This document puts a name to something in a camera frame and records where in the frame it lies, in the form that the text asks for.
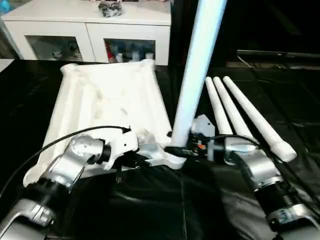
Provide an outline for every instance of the table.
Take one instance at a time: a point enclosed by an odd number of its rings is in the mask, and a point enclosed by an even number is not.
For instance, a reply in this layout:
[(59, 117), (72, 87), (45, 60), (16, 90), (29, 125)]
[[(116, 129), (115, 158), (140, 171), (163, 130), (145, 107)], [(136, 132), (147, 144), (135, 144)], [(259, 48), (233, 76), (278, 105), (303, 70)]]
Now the table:
[[(62, 80), (59, 69), (65, 64), (15, 60), (0, 73), (1, 159), (6, 161), (0, 167), (0, 187), (21, 162), (41, 148)], [(316, 111), (320, 72), (256, 71), (259, 79), (245, 68), (213, 68), (208, 75), (229, 75), (235, 80), (297, 151), (299, 157), (290, 165), (320, 193), (320, 113)], [(171, 124), (182, 75), (183, 68), (156, 68)], [(206, 114), (214, 123), (205, 89), (198, 114)], [(252, 124), (249, 128), (261, 140)], [(23, 175), (0, 199), (0, 218), (21, 195)], [(272, 235), (237, 169), (225, 165), (209, 169), (195, 162), (187, 162), (179, 171), (163, 166), (128, 171), (122, 184), (115, 184), (114, 174), (84, 179), (72, 191), (61, 219), (56, 229), (77, 239), (241, 239), (240, 235), (271, 239)], [(242, 230), (240, 235), (231, 223)]]

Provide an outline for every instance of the white countertop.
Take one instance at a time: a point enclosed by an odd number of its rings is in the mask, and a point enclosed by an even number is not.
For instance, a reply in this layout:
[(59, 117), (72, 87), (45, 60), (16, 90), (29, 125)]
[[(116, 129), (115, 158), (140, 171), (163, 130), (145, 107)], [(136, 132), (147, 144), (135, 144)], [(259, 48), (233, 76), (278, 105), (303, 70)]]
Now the white countertop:
[(170, 2), (124, 2), (122, 15), (102, 17), (99, 1), (33, 0), (2, 16), (4, 21), (50, 21), (133, 25), (171, 25)]
[(8, 67), (14, 60), (13, 59), (0, 59), (0, 73)]

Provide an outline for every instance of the white plastic tray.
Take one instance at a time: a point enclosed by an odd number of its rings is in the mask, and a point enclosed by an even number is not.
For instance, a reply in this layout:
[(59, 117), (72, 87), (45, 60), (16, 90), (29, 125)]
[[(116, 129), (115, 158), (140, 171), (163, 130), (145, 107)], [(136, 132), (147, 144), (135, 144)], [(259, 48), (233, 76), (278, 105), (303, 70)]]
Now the white plastic tray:
[[(130, 126), (139, 138), (154, 135), (162, 146), (170, 143), (172, 130), (154, 72), (153, 60), (141, 62), (76, 65), (61, 68), (63, 80), (51, 116), (44, 144), (88, 127)], [(106, 142), (121, 134), (119, 129), (88, 132)], [(69, 139), (43, 152), (37, 164), (24, 176), (27, 186), (39, 179), (48, 165), (63, 153)], [(86, 167), (82, 177), (92, 176), (99, 165)]]

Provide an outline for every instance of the black cable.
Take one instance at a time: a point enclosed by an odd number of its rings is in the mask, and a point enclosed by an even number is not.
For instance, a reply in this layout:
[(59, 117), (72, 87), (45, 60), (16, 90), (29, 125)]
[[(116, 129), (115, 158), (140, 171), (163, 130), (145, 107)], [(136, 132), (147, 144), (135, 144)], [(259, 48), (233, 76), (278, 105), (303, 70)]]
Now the black cable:
[(112, 126), (112, 125), (104, 125), (104, 126), (93, 126), (93, 127), (88, 127), (79, 131), (75, 131), (73, 133), (70, 133), (68, 135), (62, 136), (52, 142), (50, 142), (49, 144), (45, 145), (43, 148), (41, 148), (39, 151), (37, 151), (35, 154), (33, 154), (31, 157), (29, 157), (25, 162), (23, 162), (14, 172), (13, 174), (9, 177), (9, 179), (6, 181), (6, 183), (4, 184), (1, 192), (0, 192), (0, 199), (3, 196), (4, 192), (6, 191), (6, 189), (8, 188), (8, 185), (10, 184), (10, 182), (14, 179), (14, 177), (16, 176), (16, 174), (27, 164), (29, 163), (31, 160), (33, 160), (34, 158), (36, 158), (38, 155), (40, 155), (42, 152), (44, 152), (45, 150), (47, 150), (48, 148), (50, 148), (51, 146), (65, 140), (68, 139), (70, 137), (73, 137), (75, 135), (78, 134), (82, 134), (91, 130), (96, 130), (96, 129), (120, 129), (122, 130), (124, 133), (130, 131), (129, 128), (126, 127), (121, 127), (121, 126)]
[(207, 140), (210, 141), (210, 140), (226, 139), (226, 138), (234, 138), (234, 139), (247, 140), (247, 141), (249, 141), (250, 143), (258, 146), (259, 148), (261, 148), (261, 144), (258, 143), (258, 142), (255, 141), (255, 140), (253, 140), (252, 138), (247, 137), (247, 136), (236, 135), (236, 134), (221, 134), (221, 135), (218, 135), (218, 136), (208, 137)]

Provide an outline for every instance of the white cabinet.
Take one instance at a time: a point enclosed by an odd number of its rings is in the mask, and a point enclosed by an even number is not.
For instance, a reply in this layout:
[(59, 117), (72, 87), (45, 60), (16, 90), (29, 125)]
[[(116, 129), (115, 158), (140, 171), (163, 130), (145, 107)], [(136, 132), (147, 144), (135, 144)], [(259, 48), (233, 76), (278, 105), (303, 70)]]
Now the white cabinet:
[(122, 15), (104, 18), (99, 2), (32, 0), (2, 16), (26, 60), (124, 62), (155, 58), (168, 65), (171, 6), (169, 2), (124, 2)]

